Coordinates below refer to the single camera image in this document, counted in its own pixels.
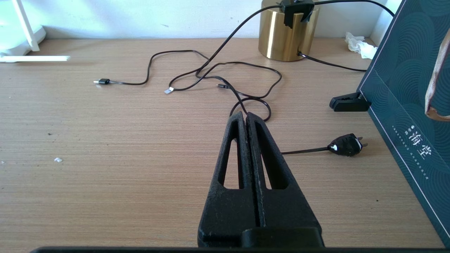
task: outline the wood grain surface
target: wood grain surface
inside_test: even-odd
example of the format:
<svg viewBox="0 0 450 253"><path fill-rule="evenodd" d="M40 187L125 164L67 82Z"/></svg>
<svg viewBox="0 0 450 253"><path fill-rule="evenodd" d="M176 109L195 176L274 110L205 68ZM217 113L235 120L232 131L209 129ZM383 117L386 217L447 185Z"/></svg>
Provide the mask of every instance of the wood grain surface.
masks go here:
<svg viewBox="0 0 450 253"><path fill-rule="evenodd" d="M197 227L236 98L205 80L166 95L168 82L200 66L223 39L47 40L33 55L70 55L66 63L0 65L0 247L26 253L40 246L189 246ZM349 67L369 60L343 39L315 39L311 56ZM247 61L275 68L282 81L266 101L267 126L282 151L327 145L355 133L369 146L353 157L286 156L323 228L328 247L442 247L367 113L335 113L332 97L354 92L363 73L308 60L277 62L257 39L233 39L214 62ZM214 74L238 90L264 94L276 75L243 66ZM176 87L191 84L184 78ZM261 117L257 102L246 103ZM230 167L236 161L230 159ZM226 185L237 184L235 172Z"/></svg>

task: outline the gold cylinder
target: gold cylinder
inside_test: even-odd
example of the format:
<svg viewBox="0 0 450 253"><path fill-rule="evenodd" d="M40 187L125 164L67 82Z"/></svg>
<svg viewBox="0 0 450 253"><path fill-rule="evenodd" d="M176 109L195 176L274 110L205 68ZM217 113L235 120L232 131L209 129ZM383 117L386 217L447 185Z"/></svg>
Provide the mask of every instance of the gold cylinder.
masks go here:
<svg viewBox="0 0 450 253"><path fill-rule="evenodd" d="M262 7L277 5L279 0L263 0ZM303 13L294 14L292 29L284 24L284 13L279 8L261 13L258 49L261 54L277 61L296 61L298 51L309 54L314 38L319 7L315 6L308 22L300 22Z"/></svg>

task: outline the teal box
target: teal box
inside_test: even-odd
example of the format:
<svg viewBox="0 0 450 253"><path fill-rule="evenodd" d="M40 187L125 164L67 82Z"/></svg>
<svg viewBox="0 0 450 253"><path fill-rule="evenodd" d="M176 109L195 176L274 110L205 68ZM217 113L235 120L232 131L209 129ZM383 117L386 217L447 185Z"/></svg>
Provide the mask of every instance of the teal box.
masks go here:
<svg viewBox="0 0 450 253"><path fill-rule="evenodd" d="M450 248L450 0L403 0L358 91Z"/></svg>

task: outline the white debris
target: white debris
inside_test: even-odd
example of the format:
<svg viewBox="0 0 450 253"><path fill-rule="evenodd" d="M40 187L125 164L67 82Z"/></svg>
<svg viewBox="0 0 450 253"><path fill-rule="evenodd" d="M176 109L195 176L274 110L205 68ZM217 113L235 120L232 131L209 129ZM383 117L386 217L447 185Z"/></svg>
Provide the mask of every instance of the white debris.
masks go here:
<svg viewBox="0 0 450 253"><path fill-rule="evenodd" d="M359 53L363 59L373 59L378 49L364 42L363 36L353 36L350 32L345 33L345 42L350 51Z"/></svg>

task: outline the black clamp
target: black clamp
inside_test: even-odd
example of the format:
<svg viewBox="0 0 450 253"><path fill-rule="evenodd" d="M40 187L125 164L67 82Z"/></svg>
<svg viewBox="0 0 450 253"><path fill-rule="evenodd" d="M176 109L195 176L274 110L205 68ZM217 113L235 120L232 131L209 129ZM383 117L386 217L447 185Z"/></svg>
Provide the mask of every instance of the black clamp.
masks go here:
<svg viewBox="0 0 450 253"><path fill-rule="evenodd" d="M301 22L308 22L315 4L313 0L282 0L280 5L281 11L284 13L284 24L292 29L294 14L303 13Z"/></svg>
<svg viewBox="0 0 450 253"><path fill-rule="evenodd" d="M199 247L323 247L322 229L264 121L231 116L198 227ZM237 142L239 189L224 187ZM268 189L264 168L272 189Z"/></svg>
<svg viewBox="0 0 450 253"><path fill-rule="evenodd" d="M330 108L335 112L367 112L371 104L361 92L355 92L332 98Z"/></svg>

